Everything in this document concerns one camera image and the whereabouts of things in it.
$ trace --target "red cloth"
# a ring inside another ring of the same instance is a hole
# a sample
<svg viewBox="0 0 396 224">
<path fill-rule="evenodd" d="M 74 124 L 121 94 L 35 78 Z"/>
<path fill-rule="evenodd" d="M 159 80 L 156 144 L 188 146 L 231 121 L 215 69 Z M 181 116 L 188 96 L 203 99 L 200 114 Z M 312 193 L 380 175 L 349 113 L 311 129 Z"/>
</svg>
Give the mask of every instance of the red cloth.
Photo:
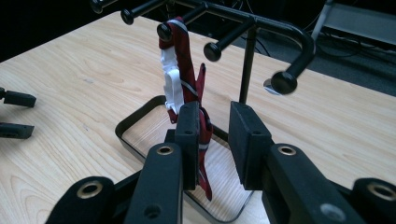
<svg viewBox="0 0 396 224">
<path fill-rule="evenodd" d="M 205 64 L 202 63 L 197 80 L 195 81 L 195 74 L 191 61 L 190 40 L 189 33 L 183 20 L 177 17 L 167 22 L 172 30 L 172 39 L 164 42 L 160 39 L 160 49 L 169 49 L 175 47 L 175 54 L 177 56 L 177 66 L 180 73 L 180 80 L 182 82 L 182 90 L 184 103 L 198 101 L 200 105 L 200 149 L 198 154 L 199 161 L 199 185 L 205 191 L 206 198 L 212 200 L 212 189 L 210 188 L 209 180 L 205 170 L 205 154 L 207 152 L 209 142 L 213 133 L 213 126 L 206 110 L 202 107 L 202 96 L 205 85 Z M 172 110 L 168 110 L 169 118 L 172 123 L 177 122 L 177 114 Z"/>
</svg>

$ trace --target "metal ring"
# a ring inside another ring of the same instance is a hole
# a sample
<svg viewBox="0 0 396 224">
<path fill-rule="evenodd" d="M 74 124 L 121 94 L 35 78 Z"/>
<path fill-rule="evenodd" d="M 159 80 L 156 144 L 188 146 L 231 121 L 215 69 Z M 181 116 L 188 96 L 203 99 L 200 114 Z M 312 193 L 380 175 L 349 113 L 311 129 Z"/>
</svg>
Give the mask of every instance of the metal ring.
<svg viewBox="0 0 396 224">
<path fill-rule="evenodd" d="M 345 222 L 347 220 L 345 212 L 334 204 L 323 203 L 320 206 L 320 211 L 324 216 L 326 216 L 326 218 L 330 220 L 336 222 Z"/>
<path fill-rule="evenodd" d="M 81 199 L 92 198 L 102 191 L 103 185 L 97 181 L 93 180 L 83 184 L 77 191 L 77 196 Z"/>
<path fill-rule="evenodd" d="M 376 197 L 393 202 L 396 201 L 396 192 L 385 185 L 378 183 L 370 183 L 367 185 L 367 189 L 370 190 Z"/>
<path fill-rule="evenodd" d="M 173 153 L 172 147 L 160 147 L 157 149 L 157 153 L 163 156 L 169 155 Z"/>
<path fill-rule="evenodd" d="M 282 147 L 278 147 L 277 150 L 286 156 L 294 156 L 295 154 L 297 154 L 297 151 L 292 147 L 282 146 Z"/>
</svg>

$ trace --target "black mount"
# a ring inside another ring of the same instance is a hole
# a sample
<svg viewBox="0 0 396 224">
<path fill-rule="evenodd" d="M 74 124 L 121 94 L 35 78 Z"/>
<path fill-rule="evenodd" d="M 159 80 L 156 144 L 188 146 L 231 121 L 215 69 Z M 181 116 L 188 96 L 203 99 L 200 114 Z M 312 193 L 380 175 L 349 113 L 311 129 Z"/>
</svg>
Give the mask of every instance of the black mount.
<svg viewBox="0 0 396 224">
<path fill-rule="evenodd" d="M 3 98 L 4 104 L 7 105 L 35 106 L 34 96 L 16 91 L 6 91 L 0 87 L 0 100 Z M 0 137 L 27 139 L 32 135 L 34 127 L 31 125 L 0 122 Z"/>
</svg>

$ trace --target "dark background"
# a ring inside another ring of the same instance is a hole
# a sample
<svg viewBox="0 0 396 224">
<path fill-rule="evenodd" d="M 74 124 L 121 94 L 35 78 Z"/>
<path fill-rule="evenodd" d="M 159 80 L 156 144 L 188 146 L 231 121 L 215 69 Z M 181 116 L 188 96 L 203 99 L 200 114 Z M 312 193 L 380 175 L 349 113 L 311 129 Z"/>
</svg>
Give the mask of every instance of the dark background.
<svg viewBox="0 0 396 224">
<path fill-rule="evenodd" d="M 325 0 L 219 0 L 213 2 L 228 7 L 236 7 L 250 12 L 250 9 L 264 17 L 293 23 L 309 29 L 321 11 Z M 396 14 L 395 0 L 338 0 L 357 7 L 374 8 Z M 28 49 L 64 35 L 91 21 L 119 11 L 133 8 L 143 0 L 120 0 L 105 8 L 100 15 L 91 10 L 88 0 L 9 0 L 0 4 L 0 62 L 14 57 Z M 183 14 L 186 8 L 178 11 Z M 165 21 L 164 7 L 145 15 L 155 20 Z M 205 15 L 192 26 L 203 35 L 221 37 L 232 26 L 220 18 Z"/>
</svg>

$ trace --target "wooden table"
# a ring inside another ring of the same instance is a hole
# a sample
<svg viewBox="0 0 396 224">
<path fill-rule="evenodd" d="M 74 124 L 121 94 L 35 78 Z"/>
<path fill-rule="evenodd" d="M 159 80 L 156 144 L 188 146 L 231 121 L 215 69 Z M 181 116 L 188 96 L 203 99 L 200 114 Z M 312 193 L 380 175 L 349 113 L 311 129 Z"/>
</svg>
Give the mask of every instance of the wooden table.
<svg viewBox="0 0 396 224">
<path fill-rule="evenodd" d="M 138 18 L 127 26 L 115 13 L 0 63 L 0 86 L 37 97 L 34 108 L 0 105 L 2 122 L 35 125 L 29 139 L 0 139 L 1 222 L 43 223 L 78 180 L 101 175 L 117 183 L 141 169 L 114 130 L 163 94 L 157 24 Z M 192 60 L 196 71 L 206 63 L 204 106 L 228 130 L 243 50 L 229 47 L 211 63 L 203 54 L 209 41 L 191 34 Z M 294 94 L 267 93 L 264 80 L 286 66 L 256 55 L 247 98 L 274 141 L 299 147 L 348 188 L 366 176 L 396 184 L 396 99 L 307 70 Z M 207 222 L 185 203 L 184 223 Z M 236 222 L 268 222 L 260 192 Z"/>
</svg>

